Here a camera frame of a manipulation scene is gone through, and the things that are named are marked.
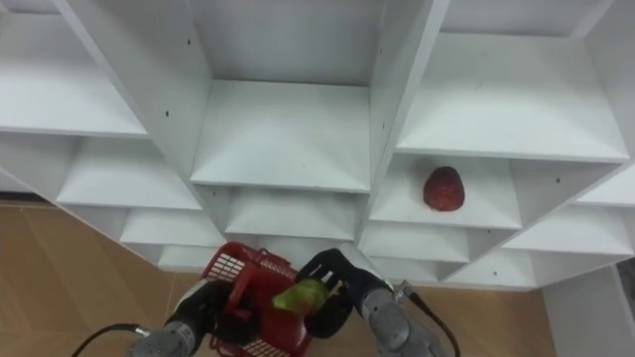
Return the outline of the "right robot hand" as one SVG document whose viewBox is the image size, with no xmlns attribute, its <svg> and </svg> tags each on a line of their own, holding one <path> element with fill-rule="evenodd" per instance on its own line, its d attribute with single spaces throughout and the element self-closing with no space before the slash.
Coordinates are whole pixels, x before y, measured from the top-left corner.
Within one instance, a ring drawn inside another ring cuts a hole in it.
<svg viewBox="0 0 635 357">
<path fill-rule="evenodd" d="M 297 273 L 296 282 L 314 280 L 324 282 L 334 295 L 315 313 L 304 318 L 304 326 L 309 335 L 319 339 L 329 339 L 345 324 L 351 312 L 362 313 L 362 303 L 375 290 L 391 292 L 389 286 L 372 273 L 355 267 L 339 249 L 331 248 L 317 253 Z"/>
</svg>

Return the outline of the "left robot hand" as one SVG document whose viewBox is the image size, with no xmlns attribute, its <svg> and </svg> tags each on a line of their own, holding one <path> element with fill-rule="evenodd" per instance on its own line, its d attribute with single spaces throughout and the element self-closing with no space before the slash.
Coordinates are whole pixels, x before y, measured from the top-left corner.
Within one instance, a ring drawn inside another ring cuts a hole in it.
<svg viewBox="0 0 635 357">
<path fill-rule="evenodd" d="M 255 341 L 259 334 L 258 316 L 253 313 L 244 319 L 225 311 L 233 290 L 234 284 L 228 281 L 198 281 L 180 300 L 165 325 L 177 322 L 186 325 L 184 336 L 192 341 L 192 352 L 207 334 L 237 345 Z"/>
</svg>

